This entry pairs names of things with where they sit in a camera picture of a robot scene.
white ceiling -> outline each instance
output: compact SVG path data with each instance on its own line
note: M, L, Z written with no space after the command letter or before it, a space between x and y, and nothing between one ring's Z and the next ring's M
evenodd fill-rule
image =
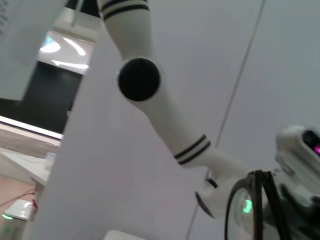
M56 41L56 43L60 45L60 49L55 52L39 51L39 61L58 66L60 68L67 69L79 74L85 74L87 68L85 69L83 67L84 65L89 65L91 54L94 48L93 43L75 39L70 36L53 31L49 31L47 37L50 37L52 40ZM83 55L81 51L79 53L78 50L69 43L70 41L68 42L65 39L69 39L76 45L78 45L81 49L83 49L85 55Z

pink light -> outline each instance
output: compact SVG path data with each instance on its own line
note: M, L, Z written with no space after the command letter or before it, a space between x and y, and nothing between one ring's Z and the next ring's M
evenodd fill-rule
M320 154L320 145L315 146L314 151L315 151L317 154Z

black panel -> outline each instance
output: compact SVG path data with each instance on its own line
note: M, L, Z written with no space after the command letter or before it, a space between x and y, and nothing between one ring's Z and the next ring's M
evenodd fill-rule
M78 0L69 0L66 3L65 7L75 10L77 2L78 2ZM81 12L100 18L98 3L96 0L84 0L82 8L81 8Z
M0 116L62 134L82 75L38 62L18 105L3 105Z

glass lens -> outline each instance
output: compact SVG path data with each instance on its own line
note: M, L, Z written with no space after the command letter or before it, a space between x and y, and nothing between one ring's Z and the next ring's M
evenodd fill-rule
M228 240L254 240L254 210L249 192L241 188L231 200L228 223Z
M265 192L262 188L262 214L263 214L263 239L269 240L280 240L279 232L276 228L274 215L270 208L269 201Z

white robotic arm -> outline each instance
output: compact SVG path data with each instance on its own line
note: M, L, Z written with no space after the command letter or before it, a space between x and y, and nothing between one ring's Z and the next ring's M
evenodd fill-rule
M156 61L147 0L98 3L106 29L124 61L118 72L120 91L147 115L179 165L208 167L211 177L196 194L197 200L210 216L224 214L233 184L244 178L248 169L214 148L169 95L164 71Z

